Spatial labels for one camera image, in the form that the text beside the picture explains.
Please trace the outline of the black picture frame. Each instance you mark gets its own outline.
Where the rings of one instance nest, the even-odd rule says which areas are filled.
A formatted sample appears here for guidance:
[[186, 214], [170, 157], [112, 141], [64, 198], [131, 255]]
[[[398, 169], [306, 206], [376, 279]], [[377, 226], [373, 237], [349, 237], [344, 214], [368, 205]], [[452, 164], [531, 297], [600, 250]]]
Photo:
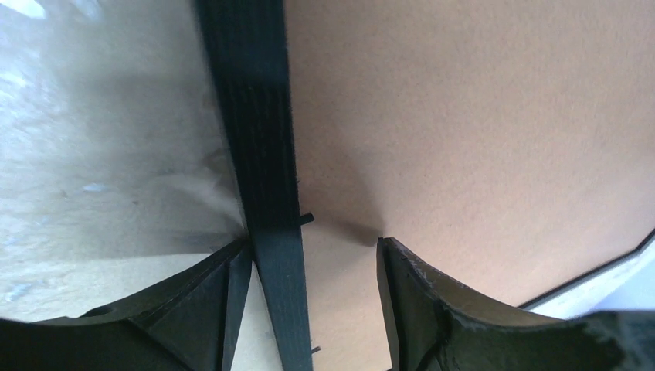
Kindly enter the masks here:
[[[300, 202], [286, 2], [197, 1], [195, 8], [282, 365], [310, 370], [318, 347], [311, 337], [302, 229], [315, 218]], [[533, 307], [619, 258], [644, 251], [653, 237], [654, 228], [634, 249], [511, 306], [562, 320], [583, 316], [546, 315]], [[375, 244], [377, 285], [381, 238]], [[379, 289], [378, 296], [382, 309]]]

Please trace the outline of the brown frame backing board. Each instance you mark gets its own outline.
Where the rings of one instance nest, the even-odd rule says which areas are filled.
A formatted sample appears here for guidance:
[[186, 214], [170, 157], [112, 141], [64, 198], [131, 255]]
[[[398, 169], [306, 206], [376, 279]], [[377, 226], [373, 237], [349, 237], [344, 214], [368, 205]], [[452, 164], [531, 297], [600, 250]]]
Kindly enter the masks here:
[[654, 228], [652, 1], [288, 1], [316, 370], [386, 370], [375, 244], [520, 305]]

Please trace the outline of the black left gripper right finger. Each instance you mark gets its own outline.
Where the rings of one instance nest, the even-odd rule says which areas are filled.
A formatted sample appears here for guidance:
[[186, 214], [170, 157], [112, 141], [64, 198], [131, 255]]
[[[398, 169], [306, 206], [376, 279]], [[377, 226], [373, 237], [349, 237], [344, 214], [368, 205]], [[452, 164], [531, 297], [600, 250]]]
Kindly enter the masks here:
[[562, 320], [515, 308], [377, 242], [378, 289], [394, 370], [652, 370], [654, 313]]

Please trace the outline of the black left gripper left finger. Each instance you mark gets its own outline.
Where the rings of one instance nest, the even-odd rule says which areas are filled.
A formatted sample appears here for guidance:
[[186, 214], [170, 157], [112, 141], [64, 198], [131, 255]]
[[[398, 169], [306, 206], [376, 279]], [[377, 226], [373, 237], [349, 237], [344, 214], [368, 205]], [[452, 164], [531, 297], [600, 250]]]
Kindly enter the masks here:
[[3, 370], [228, 370], [251, 277], [247, 242], [78, 318], [1, 322]]

